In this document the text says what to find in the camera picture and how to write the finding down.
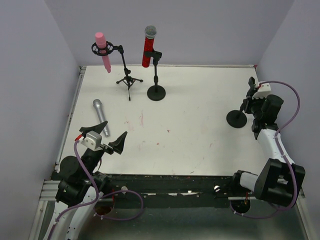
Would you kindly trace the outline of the red glitter microphone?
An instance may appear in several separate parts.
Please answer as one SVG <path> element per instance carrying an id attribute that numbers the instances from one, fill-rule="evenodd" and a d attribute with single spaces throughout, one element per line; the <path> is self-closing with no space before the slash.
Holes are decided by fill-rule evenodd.
<path id="1" fill-rule="evenodd" d="M 143 56 L 142 56 L 142 66 L 144 68 L 148 68 L 150 66 L 151 57 L 146 56 L 145 52 L 152 52 L 154 46 L 155 36 L 157 35 L 157 29 L 153 25 L 148 25 L 145 30 L 145 40 L 144 40 L 144 48 L 143 48 Z"/>

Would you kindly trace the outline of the black tripod shock mount stand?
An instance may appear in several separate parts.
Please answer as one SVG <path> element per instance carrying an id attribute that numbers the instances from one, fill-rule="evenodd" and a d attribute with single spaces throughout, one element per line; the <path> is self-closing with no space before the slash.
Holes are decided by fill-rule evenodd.
<path id="1" fill-rule="evenodd" d="M 114 51 L 118 51 L 119 54 L 121 55 L 122 59 L 122 65 L 123 65 L 123 71 L 124 71 L 124 77 L 121 80 L 116 81 L 116 84 L 124 83 L 127 87 L 127 92 L 128 92 L 128 100 L 131 101 L 131 94 L 130 94 L 130 89 L 134 85 L 135 82 L 140 82 L 142 83 L 142 79 L 134 78 L 130 76 L 131 70 L 127 68 L 126 61 L 125 61 L 125 56 L 124 56 L 124 48 L 122 45 L 113 45 L 111 42 L 107 42 L 107 55 L 111 55 Z M 93 43 L 91 45 L 91 51 L 97 55 L 102 57 L 102 54 L 99 53 L 99 49 L 96 45 L 96 43 Z"/>

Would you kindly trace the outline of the black round base stand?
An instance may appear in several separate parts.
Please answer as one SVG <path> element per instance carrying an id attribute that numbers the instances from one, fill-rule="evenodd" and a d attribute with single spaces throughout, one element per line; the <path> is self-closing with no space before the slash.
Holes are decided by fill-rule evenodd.
<path id="1" fill-rule="evenodd" d="M 159 60 L 162 58 L 162 53 L 159 51 L 155 51 L 154 49 L 152 51 L 146 51 L 144 53 L 146 57 L 153 58 L 152 63 L 154 66 L 154 77 L 153 77 L 153 85 L 150 86 L 147 90 L 147 97 L 155 102 L 161 101 L 166 96 L 166 90 L 159 85 L 159 77 L 158 77 L 158 63 Z"/>
<path id="2" fill-rule="evenodd" d="M 254 94 L 258 91 L 256 86 L 256 80 L 254 77 L 250 77 L 248 80 L 249 90 L 246 93 L 245 99 L 242 101 L 239 110 L 231 110 L 226 115 L 227 123 L 236 129 L 243 128 L 247 124 L 247 117 L 245 113 L 247 112 L 249 105 L 253 99 Z"/>

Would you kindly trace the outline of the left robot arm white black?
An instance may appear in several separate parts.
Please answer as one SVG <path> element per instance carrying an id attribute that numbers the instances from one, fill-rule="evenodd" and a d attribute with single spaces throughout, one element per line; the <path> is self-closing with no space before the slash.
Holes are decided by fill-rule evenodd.
<path id="1" fill-rule="evenodd" d="M 110 192 L 108 177 L 96 171 L 104 154 L 122 154 L 127 132 L 115 141 L 102 143 L 102 130 L 108 122 L 81 127 L 74 140 L 74 155 L 66 156 L 59 164 L 59 183 L 54 211 L 45 240 L 76 240 L 94 206 L 103 193 Z"/>

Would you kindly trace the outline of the pink microphone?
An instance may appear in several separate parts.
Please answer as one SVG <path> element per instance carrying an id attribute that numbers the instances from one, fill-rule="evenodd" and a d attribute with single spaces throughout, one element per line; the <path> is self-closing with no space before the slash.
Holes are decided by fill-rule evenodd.
<path id="1" fill-rule="evenodd" d="M 95 43 L 99 49 L 99 53 L 102 54 L 101 58 L 103 61 L 103 65 L 108 73 L 111 73 L 111 63 L 108 56 L 108 48 L 107 41 L 105 35 L 102 32 L 97 32 L 95 34 Z"/>

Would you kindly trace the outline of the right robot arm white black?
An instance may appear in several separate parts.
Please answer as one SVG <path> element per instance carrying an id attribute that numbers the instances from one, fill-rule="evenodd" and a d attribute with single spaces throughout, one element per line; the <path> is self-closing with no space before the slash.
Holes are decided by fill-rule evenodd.
<path id="1" fill-rule="evenodd" d="M 248 96 L 239 110 L 227 114 L 226 120 L 230 126 L 242 128 L 247 122 L 246 114 L 251 114 L 251 130 L 267 158 L 260 174 L 238 170 L 233 175 L 233 184 L 250 190 L 258 200 L 291 208 L 297 200 L 306 171 L 289 157 L 281 141 L 276 119 L 283 103 L 279 96 L 273 94 L 261 99 Z"/>

